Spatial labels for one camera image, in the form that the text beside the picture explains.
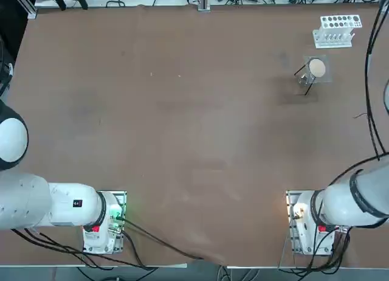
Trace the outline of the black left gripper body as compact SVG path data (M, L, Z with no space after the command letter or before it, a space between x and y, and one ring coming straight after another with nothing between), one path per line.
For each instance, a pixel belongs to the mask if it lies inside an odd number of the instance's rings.
M1 94L5 93L5 90L9 88L13 73L14 69L11 63L1 69Z

